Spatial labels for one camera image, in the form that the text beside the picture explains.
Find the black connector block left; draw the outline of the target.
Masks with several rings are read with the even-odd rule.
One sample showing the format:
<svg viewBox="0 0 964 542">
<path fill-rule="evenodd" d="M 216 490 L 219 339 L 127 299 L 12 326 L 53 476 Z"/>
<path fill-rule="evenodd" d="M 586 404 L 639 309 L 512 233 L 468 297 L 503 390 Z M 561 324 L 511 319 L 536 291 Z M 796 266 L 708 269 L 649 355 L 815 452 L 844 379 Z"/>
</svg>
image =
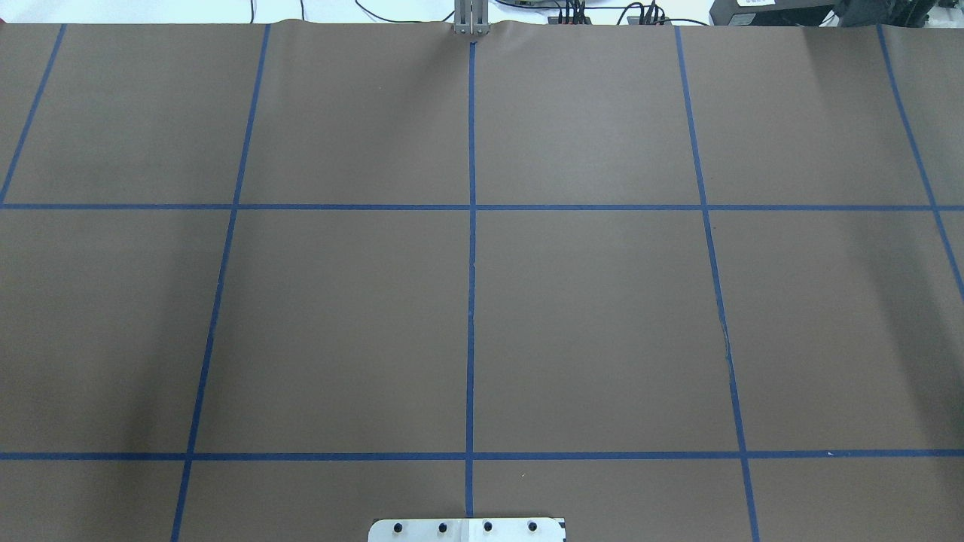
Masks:
<svg viewBox="0 0 964 542">
<path fill-rule="evenodd" d="M 587 1 L 554 1 L 557 7 L 557 14 L 548 17 L 550 25 L 566 26 L 587 26 L 591 24 L 591 18 L 587 14 Z"/>
</svg>

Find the black connector block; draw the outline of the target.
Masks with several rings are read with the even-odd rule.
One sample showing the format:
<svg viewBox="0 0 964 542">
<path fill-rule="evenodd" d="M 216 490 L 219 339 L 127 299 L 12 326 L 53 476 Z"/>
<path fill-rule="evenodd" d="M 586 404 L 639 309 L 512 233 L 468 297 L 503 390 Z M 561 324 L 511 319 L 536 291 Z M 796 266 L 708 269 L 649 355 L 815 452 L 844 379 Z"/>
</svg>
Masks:
<svg viewBox="0 0 964 542">
<path fill-rule="evenodd" d="M 550 25 L 566 26 L 587 26 L 591 24 L 591 18 L 587 14 L 587 1 L 554 1 L 557 7 L 557 14 L 548 17 Z"/>
<path fill-rule="evenodd" d="M 671 17 L 657 1 L 636 1 L 622 10 L 618 24 L 623 22 L 630 26 L 662 26 L 671 24 Z"/>
</svg>

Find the black connector block right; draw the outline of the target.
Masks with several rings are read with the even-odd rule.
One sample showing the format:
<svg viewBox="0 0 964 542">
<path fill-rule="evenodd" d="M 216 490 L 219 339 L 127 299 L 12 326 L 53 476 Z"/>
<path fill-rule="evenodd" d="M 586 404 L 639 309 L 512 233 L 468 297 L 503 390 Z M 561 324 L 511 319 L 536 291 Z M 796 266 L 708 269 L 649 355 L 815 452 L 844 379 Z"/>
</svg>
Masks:
<svg viewBox="0 0 964 542">
<path fill-rule="evenodd" d="M 657 1 L 636 1 L 622 10 L 618 24 L 623 22 L 630 26 L 662 26 L 671 24 L 671 17 Z"/>
</svg>

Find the black box top right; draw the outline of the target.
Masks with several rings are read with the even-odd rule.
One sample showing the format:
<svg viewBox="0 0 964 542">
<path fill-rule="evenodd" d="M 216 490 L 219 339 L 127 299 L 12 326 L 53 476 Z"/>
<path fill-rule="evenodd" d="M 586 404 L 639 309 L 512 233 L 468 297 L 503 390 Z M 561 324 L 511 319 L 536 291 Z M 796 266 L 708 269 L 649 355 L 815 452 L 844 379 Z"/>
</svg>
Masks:
<svg viewBox="0 0 964 542">
<path fill-rule="evenodd" d="M 716 26 L 962 28 L 961 1 L 713 1 Z"/>
</svg>

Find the grey metal post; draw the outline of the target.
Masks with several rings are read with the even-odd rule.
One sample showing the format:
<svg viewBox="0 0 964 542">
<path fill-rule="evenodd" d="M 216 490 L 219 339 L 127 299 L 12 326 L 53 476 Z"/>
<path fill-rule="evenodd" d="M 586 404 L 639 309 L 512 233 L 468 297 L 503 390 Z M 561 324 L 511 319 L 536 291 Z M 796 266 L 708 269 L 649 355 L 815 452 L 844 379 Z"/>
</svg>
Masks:
<svg viewBox="0 0 964 542">
<path fill-rule="evenodd" d="M 455 0 L 453 31 L 456 35 L 486 35 L 491 30 L 489 1 Z"/>
</svg>

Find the metal bracket with bolts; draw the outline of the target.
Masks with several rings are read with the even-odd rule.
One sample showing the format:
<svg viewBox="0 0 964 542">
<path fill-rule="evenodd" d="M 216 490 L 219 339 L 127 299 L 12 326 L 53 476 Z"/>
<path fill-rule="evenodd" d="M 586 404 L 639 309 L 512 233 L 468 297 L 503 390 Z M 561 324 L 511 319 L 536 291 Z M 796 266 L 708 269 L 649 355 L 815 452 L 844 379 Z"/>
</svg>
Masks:
<svg viewBox="0 0 964 542">
<path fill-rule="evenodd" d="M 566 541 L 564 519 L 551 517 L 385 519 L 368 541 Z"/>
</svg>

